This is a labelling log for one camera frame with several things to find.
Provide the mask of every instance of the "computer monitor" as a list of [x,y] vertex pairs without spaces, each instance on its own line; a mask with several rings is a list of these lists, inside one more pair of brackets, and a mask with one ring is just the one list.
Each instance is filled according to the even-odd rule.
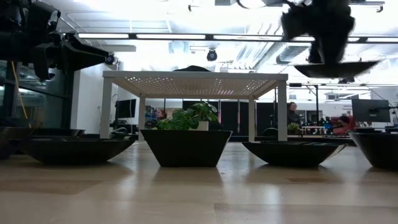
[[388,100],[352,99],[352,104],[354,120],[357,122],[391,122]]
[[116,114],[119,118],[134,118],[136,116],[136,99],[116,102]]

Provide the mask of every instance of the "yellow cable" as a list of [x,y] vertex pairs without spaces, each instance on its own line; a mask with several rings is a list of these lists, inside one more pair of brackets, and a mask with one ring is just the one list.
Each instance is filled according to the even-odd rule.
[[18,77],[17,77],[17,72],[15,71],[14,62],[11,62],[11,65],[12,65],[12,71],[14,72],[15,86],[17,87],[17,92],[18,92],[18,95],[19,95],[19,100],[21,101],[22,110],[24,111],[25,119],[29,120],[28,117],[27,117],[26,110],[25,110],[24,100],[22,99],[22,95],[19,92]]

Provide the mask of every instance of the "perforated tabletop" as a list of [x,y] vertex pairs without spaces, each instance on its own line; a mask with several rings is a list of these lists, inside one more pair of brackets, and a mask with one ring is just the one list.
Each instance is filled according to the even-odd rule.
[[105,71],[103,76],[146,98],[257,99],[287,80],[287,74],[265,73]]

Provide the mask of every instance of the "wooden floor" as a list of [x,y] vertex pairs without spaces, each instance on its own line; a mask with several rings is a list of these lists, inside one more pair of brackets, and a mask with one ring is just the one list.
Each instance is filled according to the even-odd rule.
[[96,167],[14,156],[0,161],[0,223],[397,224],[398,173],[355,147],[309,170],[269,167],[240,143],[214,169],[160,168],[144,143]]

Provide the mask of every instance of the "white pot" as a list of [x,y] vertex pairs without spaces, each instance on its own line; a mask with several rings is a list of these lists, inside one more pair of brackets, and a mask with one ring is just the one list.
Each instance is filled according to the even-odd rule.
[[209,130],[209,122],[208,121],[199,121],[198,128],[189,129],[190,131],[208,131]]

